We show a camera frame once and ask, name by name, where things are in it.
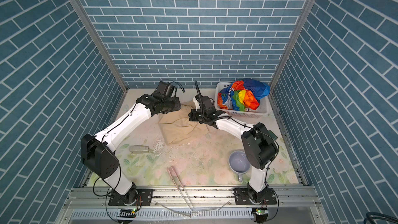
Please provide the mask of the beige shorts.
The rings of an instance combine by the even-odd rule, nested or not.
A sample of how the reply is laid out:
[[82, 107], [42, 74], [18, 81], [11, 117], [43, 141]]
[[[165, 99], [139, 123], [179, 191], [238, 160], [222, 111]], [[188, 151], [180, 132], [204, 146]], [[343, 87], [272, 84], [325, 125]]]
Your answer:
[[182, 103], [179, 111], [160, 114], [158, 125], [167, 145], [187, 144], [209, 133], [205, 124], [189, 120], [194, 109], [194, 102], [189, 101]]

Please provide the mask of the rainbow coloured shorts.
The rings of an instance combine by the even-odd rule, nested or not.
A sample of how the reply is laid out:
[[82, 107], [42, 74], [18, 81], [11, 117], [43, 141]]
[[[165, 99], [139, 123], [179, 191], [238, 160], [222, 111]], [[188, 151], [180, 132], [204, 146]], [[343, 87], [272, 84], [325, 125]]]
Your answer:
[[254, 79], [237, 80], [218, 90], [217, 105], [222, 110], [256, 111], [260, 101], [268, 96], [270, 86]]

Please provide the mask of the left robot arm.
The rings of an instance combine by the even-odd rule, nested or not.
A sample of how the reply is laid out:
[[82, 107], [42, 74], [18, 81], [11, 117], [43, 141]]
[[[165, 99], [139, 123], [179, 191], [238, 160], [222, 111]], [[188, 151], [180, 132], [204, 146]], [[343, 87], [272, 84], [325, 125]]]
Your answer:
[[136, 103], [119, 119], [95, 135], [81, 139], [81, 160], [84, 166], [98, 175], [125, 204], [136, 199], [136, 185], [121, 169], [115, 152], [122, 141], [143, 122], [157, 114], [179, 111], [181, 104], [177, 88], [160, 81], [152, 94], [140, 96]]

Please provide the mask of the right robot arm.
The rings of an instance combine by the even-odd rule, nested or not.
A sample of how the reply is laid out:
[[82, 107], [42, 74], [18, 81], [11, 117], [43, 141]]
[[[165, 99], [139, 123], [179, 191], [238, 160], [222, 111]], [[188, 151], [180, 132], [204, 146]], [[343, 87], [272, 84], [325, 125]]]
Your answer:
[[206, 124], [241, 139], [246, 158], [252, 166], [248, 190], [253, 196], [264, 194], [268, 187], [268, 168], [279, 153], [279, 146], [266, 126], [260, 122], [248, 124], [236, 120], [226, 112], [217, 110], [210, 98], [200, 93], [193, 98], [193, 102], [195, 110], [189, 114], [191, 121]]

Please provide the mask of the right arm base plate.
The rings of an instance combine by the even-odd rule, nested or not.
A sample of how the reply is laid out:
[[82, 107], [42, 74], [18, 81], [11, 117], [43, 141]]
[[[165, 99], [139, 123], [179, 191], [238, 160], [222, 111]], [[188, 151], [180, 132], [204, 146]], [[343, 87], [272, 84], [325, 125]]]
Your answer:
[[269, 187], [264, 188], [261, 192], [256, 192], [250, 185], [247, 185], [247, 188], [234, 188], [232, 193], [234, 195], [236, 205], [277, 204], [277, 198], [273, 188]]

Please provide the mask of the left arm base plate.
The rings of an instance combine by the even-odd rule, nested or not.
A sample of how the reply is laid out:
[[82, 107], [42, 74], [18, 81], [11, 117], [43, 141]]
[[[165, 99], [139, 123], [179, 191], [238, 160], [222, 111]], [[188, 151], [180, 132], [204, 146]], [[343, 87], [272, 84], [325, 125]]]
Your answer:
[[149, 206], [152, 201], [153, 189], [131, 189], [125, 195], [111, 191], [109, 206]]

